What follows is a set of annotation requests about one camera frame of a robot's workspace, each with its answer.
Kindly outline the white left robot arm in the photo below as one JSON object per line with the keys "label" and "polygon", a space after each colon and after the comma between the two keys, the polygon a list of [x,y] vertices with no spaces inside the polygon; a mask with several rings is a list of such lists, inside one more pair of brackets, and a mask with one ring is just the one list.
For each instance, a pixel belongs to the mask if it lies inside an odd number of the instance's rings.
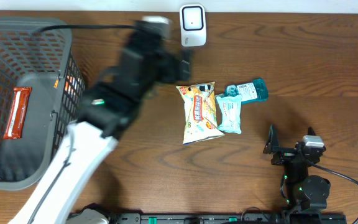
{"label": "white left robot arm", "polygon": [[135,22],[118,65],[101,72],[84,92],[76,120],[11,223],[65,223],[90,177],[138,117],[146,94],[156,83],[189,79],[189,54],[180,60],[163,46],[170,25],[170,19],[159,16]]}

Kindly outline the white barcode scanner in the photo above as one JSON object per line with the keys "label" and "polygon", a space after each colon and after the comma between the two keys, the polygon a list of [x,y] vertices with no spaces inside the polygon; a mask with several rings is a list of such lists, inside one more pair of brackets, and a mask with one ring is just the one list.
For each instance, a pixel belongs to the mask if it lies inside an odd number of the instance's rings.
{"label": "white barcode scanner", "polygon": [[180,8],[181,45],[199,47],[206,43],[206,11],[200,4],[187,4]]}

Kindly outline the red chocolate bar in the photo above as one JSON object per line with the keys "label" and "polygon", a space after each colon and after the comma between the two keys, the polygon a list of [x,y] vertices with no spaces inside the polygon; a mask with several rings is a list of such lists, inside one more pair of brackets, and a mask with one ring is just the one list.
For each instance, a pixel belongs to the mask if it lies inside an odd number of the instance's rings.
{"label": "red chocolate bar", "polygon": [[20,139],[22,137],[22,131],[31,91],[31,87],[14,88],[14,98],[12,101],[3,140]]}

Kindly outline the light blue wipes pack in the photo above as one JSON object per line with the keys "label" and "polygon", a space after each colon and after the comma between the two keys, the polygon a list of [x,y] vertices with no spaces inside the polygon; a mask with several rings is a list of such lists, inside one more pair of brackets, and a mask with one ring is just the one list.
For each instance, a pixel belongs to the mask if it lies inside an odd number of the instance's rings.
{"label": "light blue wipes pack", "polygon": [[217,96],[216,101],[222,114],[220,131],[241,134],[241,95]]}

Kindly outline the grey plastic shopping basket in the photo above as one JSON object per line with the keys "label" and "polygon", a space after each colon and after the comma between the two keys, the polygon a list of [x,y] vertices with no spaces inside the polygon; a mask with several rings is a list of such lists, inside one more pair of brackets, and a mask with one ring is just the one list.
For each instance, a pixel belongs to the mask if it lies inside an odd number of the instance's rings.
{"label": "grey plastic shopping basket", "polygon": [[[0,190],[22,190],[46,171],[75,118],[85,81],[59,19],[0,17]],[[14,89],[31,93],[22,136],[5,139]]]}

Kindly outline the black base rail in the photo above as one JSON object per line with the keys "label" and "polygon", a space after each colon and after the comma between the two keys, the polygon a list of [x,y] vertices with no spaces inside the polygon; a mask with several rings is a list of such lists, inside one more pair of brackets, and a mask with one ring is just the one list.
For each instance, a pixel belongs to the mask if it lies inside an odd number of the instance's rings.
{"label": "black base rail", "polygon": [[283,223],[278,215],[246,213],[245,215],[158,215],[121,213],[104,215],[96,210],[86,209],[71,215],[66,224],[105,223],[105,224],[221,224],[221,223]]}

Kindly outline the teal mouthwash bottle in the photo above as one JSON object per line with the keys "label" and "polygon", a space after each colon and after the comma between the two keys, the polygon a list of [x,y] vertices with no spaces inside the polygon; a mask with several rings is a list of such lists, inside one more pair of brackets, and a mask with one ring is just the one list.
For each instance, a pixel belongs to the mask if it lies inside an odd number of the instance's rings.
{"label": "teal mouthwash bottle", "polygon": [[226,96],[241,96],[241,104],[263,102],[269,98],[269,91],[263,79],[258,78],[249,83],[229,85],[225,89]]}

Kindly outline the yellow snack bag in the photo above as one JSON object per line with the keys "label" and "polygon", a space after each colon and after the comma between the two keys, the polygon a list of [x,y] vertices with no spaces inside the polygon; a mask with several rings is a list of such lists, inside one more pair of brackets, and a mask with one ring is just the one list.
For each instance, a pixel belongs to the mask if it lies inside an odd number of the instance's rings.
{"label": "yellow snack bag", "polygon": [[214,87],[215,82],[176,86],[184,101],[184,145],[224,136],[218,129]]}

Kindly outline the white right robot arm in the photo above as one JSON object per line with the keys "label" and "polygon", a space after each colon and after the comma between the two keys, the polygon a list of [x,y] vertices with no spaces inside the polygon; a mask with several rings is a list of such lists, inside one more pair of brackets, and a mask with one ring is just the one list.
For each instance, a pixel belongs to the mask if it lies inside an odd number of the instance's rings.
{"label": "white right robot arm", "polygon": [[313,128],[308,128],[307,135],[294,147],[283,147],[275,126],[271,125],[263,153],[272,155],[272,165],[284,167],[283,183],[290,208],[299,212],[320,212],[327,207],[330,181],[308,172],[325,151],[322,138]]}

